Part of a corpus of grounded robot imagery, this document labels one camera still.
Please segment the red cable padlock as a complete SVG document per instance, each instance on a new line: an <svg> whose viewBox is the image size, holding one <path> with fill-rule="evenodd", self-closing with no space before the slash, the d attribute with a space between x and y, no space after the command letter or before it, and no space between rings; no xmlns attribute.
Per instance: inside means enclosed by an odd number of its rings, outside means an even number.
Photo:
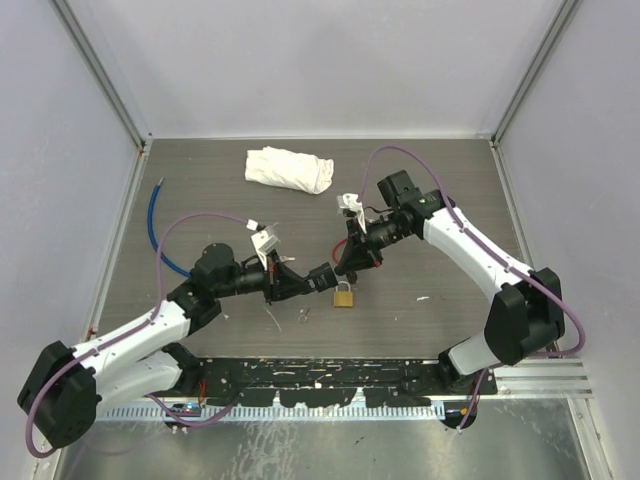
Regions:
<svg viewBox="0 0 640 480"><path fill-rule="evenodd" d="M345 238L345 239L343 239L343 240L339 241L339 242L338 242L338 243L333 247L333 249L332 249L332 251L331 251L331 258L332 258L332 260L333 260L333 262L334 262L335 264L339 264L339 262L340 262L340 258L339 258L339 255L338 255L338 253L339 253L339 249L340 249L341 247L344 247L344 246L346 245L346 243L347 243L347 239Z"/></svg>

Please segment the small brass padlock key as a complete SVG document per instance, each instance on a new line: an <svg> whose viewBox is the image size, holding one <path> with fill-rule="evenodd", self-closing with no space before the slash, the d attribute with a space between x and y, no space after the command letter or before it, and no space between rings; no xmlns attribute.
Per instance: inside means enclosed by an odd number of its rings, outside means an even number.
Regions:
<svg viewBox="0 0 640 480"><path fill-rule="evenodd" d="M301 309L298 316L298 321L300 323L307 323L309 320L309 309Z"/></svg>

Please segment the brass padlock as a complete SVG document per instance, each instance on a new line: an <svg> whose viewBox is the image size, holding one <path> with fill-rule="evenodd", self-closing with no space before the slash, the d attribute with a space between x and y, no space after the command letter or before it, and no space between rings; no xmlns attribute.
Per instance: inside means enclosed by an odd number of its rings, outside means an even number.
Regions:
<svg viewBox="0 0 640 480"><path fill-rule="evenodd" d="M346 281L339 281L333 293L334 308L353 308L354 294L351 284Z"/></svg>

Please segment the black-headed keys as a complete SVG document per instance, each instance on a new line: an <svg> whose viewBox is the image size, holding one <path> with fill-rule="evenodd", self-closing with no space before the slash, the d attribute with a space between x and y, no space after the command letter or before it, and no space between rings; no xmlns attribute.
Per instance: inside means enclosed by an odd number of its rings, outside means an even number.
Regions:
<svg viewBox="0 0 640 480"><path fill-rule="evenodd" d="M355 285L358 281L358 275L356 272L348 272L345 275L345 278L350 285Z"/></svg>

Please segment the black padlock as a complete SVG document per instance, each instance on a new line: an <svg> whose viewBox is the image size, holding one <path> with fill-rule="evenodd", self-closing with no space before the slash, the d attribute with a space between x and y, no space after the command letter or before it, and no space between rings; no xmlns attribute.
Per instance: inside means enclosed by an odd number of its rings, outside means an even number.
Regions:
<svg viewBox="0 0 640 480"><path fill-rule="evenodd" d="M309 271L308 280L313 290L320 293L333 289L338 285L338 280L329 262L325 262Z"/></svg>

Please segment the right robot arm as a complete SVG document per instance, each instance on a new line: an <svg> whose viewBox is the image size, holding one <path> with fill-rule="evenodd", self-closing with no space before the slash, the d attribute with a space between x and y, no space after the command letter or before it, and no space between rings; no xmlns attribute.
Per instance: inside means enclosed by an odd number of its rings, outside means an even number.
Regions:
<svg viewBox="0 0 640 480"><path fill-rule="evenodd" d="M378 189L390 210L375 221L366 219L356 194L337 198L347 238L336 274L355 282L358 272L382 264L384 248L416 236L454 261L490 303L484 328L439 354L444 390L462 393L481 370L513 366L564 335L560 280L552 270L534 271L501 250L450 198L438 190L422 192L404 170L385 177Z"/></svg>

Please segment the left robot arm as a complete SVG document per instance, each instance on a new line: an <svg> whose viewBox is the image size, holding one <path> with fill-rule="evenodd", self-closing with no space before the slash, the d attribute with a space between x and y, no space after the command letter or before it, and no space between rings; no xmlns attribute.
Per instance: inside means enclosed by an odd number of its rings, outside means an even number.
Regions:
<svg viewBox="0 0 640 480"><path fill-rule="evenodd" d="M301 276L275 250L237 262L229 245L208 245L188 278L149 312L92 340L74 346L57 340L43 348L17 398L27 415L29 452L46 455L35 446L34 432L60 449L119 403L161 391L194 393L200 364L180 342L221 314L221 299L260 293L272 304L336 284L328 263Z"/></svg>

